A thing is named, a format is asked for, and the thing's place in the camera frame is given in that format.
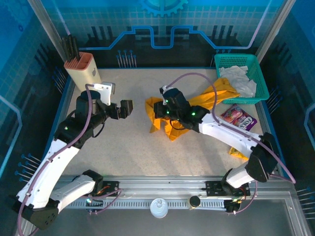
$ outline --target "blue wall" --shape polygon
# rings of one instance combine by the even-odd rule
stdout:
[[[123,50],[133,51],[138,67],[161,67],[214,66],[218,52],[254,54],[282,2],[45,0],[44,6],[60,35],[75,35],[99,67],[128,65],[117,61]]]
[[[0,1],[0,71],[9,59],[24,29],[30,23],[34,12],[27,1]]]
[[[272,123],[299,183],[315,177],[315,111],[308,112],[315,104],[314,8],[312,0],[296,1],[261,63],[267,86],[278,94],[279,107],[269,109]]]

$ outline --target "cable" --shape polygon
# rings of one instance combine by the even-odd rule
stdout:
[[[108,186],[105,186],[105,187],[103,187],[101,190],[99,190],[96,195],[100,195],[101,193],[103,193],[106,188],[109,188],[109,185],[108,185]]]
[[[20,236],[24,236],[24,234],[22,232],[22,229],[21,229],[22,211],[24,209],[24,206],[25,206],[26,202],[28,201],[28,199],[29,199],[29,197],[31,195],[32,189],[33,189],[34,185],[36,184],[36,181],[38,180],[39,176],[44,171],[44,169],[48,166],[48,164],[50,162],[52,162],[52,160],[55,157],[57,157],[61,152],[63,152],[67,148],[71,147],[75,142],[77,142],[84,135],[85,131],[87,130],[87,128],[89,126],[91,115],[92,115],[92,97],[91,97],[91,93],[90,93],[89,87],[94,87],[94,86],[90,85],[90,84],[86,84],[85,85],[85,88],[87,90],[88,100],[89,100],[89,111],[88,111],[87,120],[85,122],[85,125],[84,125],[81,133],[74,140],[72,140],[66,146],[64,146],[59,151],[55,152],[51,157],[49,157],[46,160],[46,162],[42,165],[42,167],[38,170],[37,174],[34,176],[34,179],[30,183],[29,189],[28,189],[28,191],[25,194],[24,200],[22,201],[22,204],[20,206],[20,210],[19,210],[19,213],[18,213],[17,229],[18,229],[18,233],[19,233]],[[38,231],[38,228],[36,228],[29,236],[33,236],[37,231]]]
[[[172,119],[169,120],[169,123],[170,123],[171,127],[172,127],[173,129],[175,129],[175,130],[185,130],[185,129],[186,129],[186,128],[180,128],[180,129],[175,128],[175,127],[172,125]]]
[[[244,193],[244,197],[245,197],[244,201],[245,201],[245,200],[246,200],[246,191],[245,191],[242,187],[240,187],[240,189],[241,189],[242,192]]]
[[[105,194],[103,196],[91,197],[90,199],[101,199],[101,198],[105,198],[105,197],[110,196],[110,195],[117,193],[117,192],[119,192],[119,193],[117,194],[117,196],[114,198],[114,200],[110,204],[108,204],[106,207],[104,207],[101,210],[90,211],[90,215],[92,215],[92,214],[97,215],[97,214],[102,213],[103,211],[107,210],[119,198],[120,194],[122,193],[122,189],[119,188],[119,189],[117,189],[111,193]]]
[[[212,86],[213,88],[213,91],[215,93],[215,101],[214,101],[214,104],[213,104],[213,107],[212,107],[212,116],[213,116],[213,119],[220,125],[222,125],[223,127],[225,128],[228,128],[236,133],[239,133],[239,134],[242,134],[244,137],[248,138],[248,139],[251,139],[253,140],[255,143],[261,145],[265,150],[267,150],[274,158],[275,160],[281,165],[281,167],[284,169],[284,171],[287,173],[287,175],[289,176],[289,178],[291,179],[291,182],[293,184],[296,183],[296,180],[295,178],[293,177],[293,175],[290,173],[290,171],[288,170],[288,168],[285,166],[285,164],[278,158],[278,156],[270,149],[268,148],[264,143],[262,143],[261,141],[251,137],[250,135],[236,129],[236,128],[233,128],[232,126],[228,126],[224,123],[220,123],[220,121],[218,120],[218,118],[216,117],[215,115],[215,107],[216,107],[216,104],[217,104],[217,100],[218,100],[218,95],[217,95],[217,89],[216,87],[214,86],[213,82],[210,80],[209,77],[201,74],[201,73],[197,73],[197,72],[191,72],[191,73],[186,73],[184,75],[181,75],[180,77],[178,77],[177,79],[175,79],[173,82],[171,82],[168,86],[166,86],[166,88],[172,86],[174,83],[176,83],[177,81],[179,81],[181,78],[185,77],[185,76],[188,76],[188,75],[198,75],[198,76],[201,76],[203,78],[205,78],[207,81],[209,81],[210,85]]]
[[[74,177],[71,182],[74,182],[78,177],[80,177],[80,176]]]
[[[254,191],[254,194],[253,194],[253,196],[252,196],[252,199],[250,200],[250,202],[248,203],[248,205],[246,206],[246,207],[244,207],[243,209],[241,209],[241,210],[238,210],[237,212],[233,212],[233,213],[227,213],[228,215],[236,215],[236,214],[238,214],[238,213],[241,213],[242,211],[244,211],[244,210],[246,210],[247,208],[249,208],[250,207],[250,205],[252,204],[252,202],[254,201],[254,198],[255,198],[255,196],[256,196],[256,193],[257,193],[257,180],[255,180],[255,191]]]
[[[282,179],[284,181],[288,181],[288,182],[292,183],[291,180],[289,180],[289,179],[287,179],[285,177],[279,176],[279,175],[271,174],[271,175],[269,175],[269,177],[279,178],[279,179]]]
[[[103,131],[103,128],[105,127],[105,123],[102,123],[102,125],[103,126],[101,127],[101,129],[99,130],[99,132],[96,135],[94,135],[94,133],[93,133],[92,138],[96,138]]]

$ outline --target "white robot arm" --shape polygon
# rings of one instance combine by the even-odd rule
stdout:
[[[54,140],[45,158],[33,177],[15,197],[16,201],[13,209],[18,212],[21,203],[28,194],[29,197],[23,209],[22,217],[29,220],[41,230],[46,229],[68,204],[83,195],[91,194],[95,196],[102,189],[103,176],[88,170],[74,179],[70,184],[53,191],[66,166],[79,152],[85,141],[99,134],[94,135],[94,129],[100,124],[104,125],[107,118],[126,118],[132,112],[131,100],[122,100],[120,108],[116,104],[111,103],[110,96],[114,93],[114,86],[113,83],[105,82],[94,84],[94,89],[97,91],[90,91],[93,106],[91,120],[86,132],[77,142],[50,161],[40,173],[31,190],[31,194],[28,194],[30,184],[44,163],[47,163],[47,160],[49,161],[49,158],[54,153],[69,144],[82,131],[87,119],[88,97],[86,91],[81,93],[76,101],[76,110],[59,124],[54,135]]]
[[[238,188],[254,179],[260,182],[266,182],[269,179],[277,161],[254,139],[277,152],[275,140],[271,134],[265,133],[260,136],[242,130],[218,117],[214,118],[208,109],[191,106],[177,88],[164,86],[160,88],[160,93],[163,95],[163,101],[154,104],[156,118],[177,120],[185,129],[192,129],[217,138],[249,157],[246,163],[229,170],[223,177],[221,187],[227,195],[233,196]]]

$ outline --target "teal basket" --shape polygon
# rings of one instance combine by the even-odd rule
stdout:
[[[250,80],[254,80],[257,84],[255,97],[235,97],[226,99],[223,101],[224,104],[256,104],[259,101],[267,100],[269,98],[268,88],[266,86],[265,79],[262,75],[257,57],[251,54],[216,54],[215,63],[218,78],[220,78],[219,68],[229,68],[231,66],[247,66],[247,76]]]

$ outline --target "snack bag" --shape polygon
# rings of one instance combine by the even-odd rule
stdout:
[[[257,123],[257,120],[255,118],[250,116],[236,104],[230,107],[221,116],[225,121],[247,131],[250,131],[250,129]],[[228,153],[232,156],[248,160],[248,157],[244,156],[242,153],[240,153],[233,147],[231,147]]]

